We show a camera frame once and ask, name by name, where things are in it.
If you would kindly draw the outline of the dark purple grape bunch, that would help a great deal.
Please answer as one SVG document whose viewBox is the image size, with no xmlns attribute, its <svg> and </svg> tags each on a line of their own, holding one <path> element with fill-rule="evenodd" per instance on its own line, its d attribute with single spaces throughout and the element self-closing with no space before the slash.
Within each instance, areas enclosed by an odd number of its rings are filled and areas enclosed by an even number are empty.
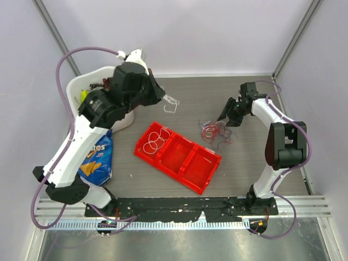
<svg viewBox="0 0 348 261">
<path fill-rule="evenodd" d="M 90 84 L 89 87 L 91 90 L 94 90 L 96 88 L 105 88 L 105 85 L 101 83 L 93 83 L 93 84 Z"/>
</svg>

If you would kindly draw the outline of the blue Doritos chip bag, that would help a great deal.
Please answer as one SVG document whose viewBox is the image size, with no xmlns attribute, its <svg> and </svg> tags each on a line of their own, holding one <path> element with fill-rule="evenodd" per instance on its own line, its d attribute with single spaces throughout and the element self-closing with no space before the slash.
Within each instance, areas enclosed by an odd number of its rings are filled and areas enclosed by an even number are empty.
<svg viewBox="0 0 348 261">
<path fill-rule="evenodd" d="M 86 181 L 101 187 L 112 177 L 112 157 L 112 130 L 108 130 L 89 151 L 78 169 L 78 174 Z"/>
</svg>

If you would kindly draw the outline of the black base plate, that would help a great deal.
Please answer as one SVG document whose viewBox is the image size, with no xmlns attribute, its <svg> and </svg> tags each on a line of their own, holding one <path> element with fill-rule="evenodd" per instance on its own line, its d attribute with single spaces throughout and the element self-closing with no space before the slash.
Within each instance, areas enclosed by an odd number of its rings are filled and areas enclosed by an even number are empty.
<svg viewBox="0 0 348 261">
<path fill-rule="evenodd" d="M 244 197 L 142 197 L 118 198 L 111 217 L 137 216 L 137 222 L 196 222 L 204 214 L 207 222 L 240 221 L 241 216 L 278 215 L 276 200 Z"/>
</svg>

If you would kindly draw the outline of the red three-compartment tray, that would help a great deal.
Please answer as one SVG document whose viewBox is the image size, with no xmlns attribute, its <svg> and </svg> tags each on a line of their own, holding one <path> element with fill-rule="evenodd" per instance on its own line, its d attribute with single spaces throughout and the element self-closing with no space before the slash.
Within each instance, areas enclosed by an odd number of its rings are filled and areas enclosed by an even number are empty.
<svg viewBox="0 0 348 261">
<path fill-rule="evenodd" d="M 134 155 L 202 195 L 222 157 L 153 122 L 135 145 Z"/>
</svg>

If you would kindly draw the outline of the red grape bunch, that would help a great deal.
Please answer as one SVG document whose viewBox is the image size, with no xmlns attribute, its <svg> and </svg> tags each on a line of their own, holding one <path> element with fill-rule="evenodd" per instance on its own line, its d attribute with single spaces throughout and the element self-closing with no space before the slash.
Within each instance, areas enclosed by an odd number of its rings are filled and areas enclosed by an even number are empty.
<svg viewBox="0 0 348 261">
<path fill-rule="evenodd" d="M 103 86 L 110 89 L 113 84 L 113 77 L 103 78 Z"/>
</svg>

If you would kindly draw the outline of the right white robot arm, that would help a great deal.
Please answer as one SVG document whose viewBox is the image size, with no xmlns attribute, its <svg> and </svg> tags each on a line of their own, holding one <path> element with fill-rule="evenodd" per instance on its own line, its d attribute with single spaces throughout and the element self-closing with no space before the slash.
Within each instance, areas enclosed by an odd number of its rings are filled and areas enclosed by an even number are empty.
<svg viewBox="0 0 348 261">
<path fill-rule="evenodd" d="M 306 124 L 288 118 L 270 95 L 257 91 L 255 82 L 240 86 L 239 97 L 227 100 L 218 121 L 227 119 L 227 127 L 239 127 L 246 115 L 256 116 L 269 129 L 264 152 L 266 167 L 244 200 L 245 209 L 257 215 L 272 207 L 281 181 L 308 162 L 311 150 Z"/>
</svg>

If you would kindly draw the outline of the green pear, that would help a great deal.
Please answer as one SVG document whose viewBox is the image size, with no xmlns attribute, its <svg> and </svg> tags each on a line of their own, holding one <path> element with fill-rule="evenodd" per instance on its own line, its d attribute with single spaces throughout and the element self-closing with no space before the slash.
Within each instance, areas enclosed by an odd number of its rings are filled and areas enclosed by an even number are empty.
<svg viewBox="0 0 348 261">
<path fill-rule="evenodd" d="M 87 90 L 82 90 L 80 93 L 80 102 L 83 103 L 89 92 Z"/>
</svg>

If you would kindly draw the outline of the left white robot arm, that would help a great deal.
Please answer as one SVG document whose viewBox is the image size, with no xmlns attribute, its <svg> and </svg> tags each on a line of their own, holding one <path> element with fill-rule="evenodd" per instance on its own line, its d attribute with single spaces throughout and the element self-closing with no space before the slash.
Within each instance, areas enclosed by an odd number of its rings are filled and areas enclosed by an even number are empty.
<svg viewBox="0 0 348 261">
<path fill-rule="evenodd" d="M 145 63 L 125 61 L 117 66 L 109 88 L 94 90 L 78 108 L 71 134 L 45 166 L 37 166 L 34 176 L 46 187 L 48 197 L 63 204 L 83 202 L 105 217 L 117 207 L 115 196 L 106 188 L 83 180 L 78 169 L 92 147 L 115 122 L 136 107 L 155 105 L 165 95 Z"/>
</svg>

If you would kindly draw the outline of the white plastic basket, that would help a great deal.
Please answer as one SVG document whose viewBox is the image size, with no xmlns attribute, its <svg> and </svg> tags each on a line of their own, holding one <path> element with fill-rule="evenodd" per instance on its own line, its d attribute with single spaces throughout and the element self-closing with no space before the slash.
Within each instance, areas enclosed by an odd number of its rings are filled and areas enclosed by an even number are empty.
<svg viewBox="0 0 348 261">
<path fill-rule="evenodd" d="M 90 84 L 102 83 L 103 79 L 113 76 L 115 66 L 105 66 L 89 73 L 82 74 L 72 79 L 67 87 L 66 94 L 70 104 L 71 111 L 76 117 L 78 115 L 78 108 L 81 105 L 82 91 L 90 91 Z M 115 133 L 130 126 L 134 121 L 134 113 L 131 111 L 126 114 L 121 121 L 114 123 L 112 132 Z"/>
</svg>

